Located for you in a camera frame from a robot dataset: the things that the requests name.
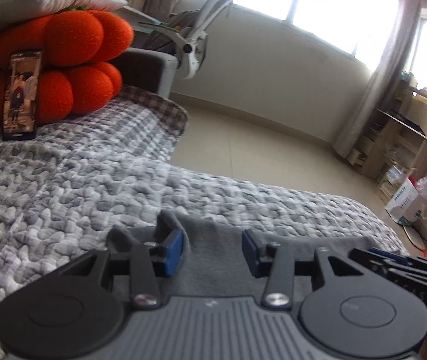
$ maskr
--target gray ribbed plate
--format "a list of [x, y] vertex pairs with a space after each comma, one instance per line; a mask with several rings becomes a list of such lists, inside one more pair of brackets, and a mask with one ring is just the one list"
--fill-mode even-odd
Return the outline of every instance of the gray ribbed plate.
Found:
[[251, 297], [173, 297], [163, 308], [134, 313], [124, 330], [84, 359], [323, 360], [286, 312], [260, 308]]

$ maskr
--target gray knitted blanket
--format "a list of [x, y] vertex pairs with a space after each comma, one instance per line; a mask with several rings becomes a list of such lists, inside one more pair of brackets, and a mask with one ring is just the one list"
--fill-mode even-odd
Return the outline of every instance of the gray knitted blanket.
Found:
[[187, 120], [175, 103], [124, 87], [97, 112], [41, 127], [35, 140], [2, 142], [0, 131], [0, 301], [103, 248], [111, 229], [154, 224], [161, 208], [279, 235], [371, 235], [406, 253], [353, 200], [167, 164]]

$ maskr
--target white wall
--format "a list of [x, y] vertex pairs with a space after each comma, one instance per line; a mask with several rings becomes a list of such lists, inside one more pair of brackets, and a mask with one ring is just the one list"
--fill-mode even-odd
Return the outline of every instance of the white wall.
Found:
[[[177, 11], [204, 0], [181, 0]], [[241, 7], [208, 28], [208, 53], [173, 92], [227, 105], [332, 142], [371, 75], [360, 62], [301, 30]]]

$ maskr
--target circular mount pad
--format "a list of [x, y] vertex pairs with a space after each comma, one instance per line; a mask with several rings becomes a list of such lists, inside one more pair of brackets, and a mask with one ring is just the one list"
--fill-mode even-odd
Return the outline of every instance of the circular mount pad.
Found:
[[336, 276], [310, 294], [299, 319], [318, 342], [337, 353], [388, 358], [416, 347], [427, 332], [427, 308], [415, 295], [367, 272]]
[[71, 359], [102, 347], [122, 322], [122, 304], [94, 280], [46, 276], [0, 303], [0, 342], [26, 359]]

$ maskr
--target photo on phone screen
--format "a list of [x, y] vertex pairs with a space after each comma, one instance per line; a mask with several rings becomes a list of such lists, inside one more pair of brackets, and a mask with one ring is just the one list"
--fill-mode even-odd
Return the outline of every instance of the photo on phone screen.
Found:
[[10, 57], [3, 107], [3, 138], [32, 139], [37, 128], [37, 86], [42, 52], [16, 52]]

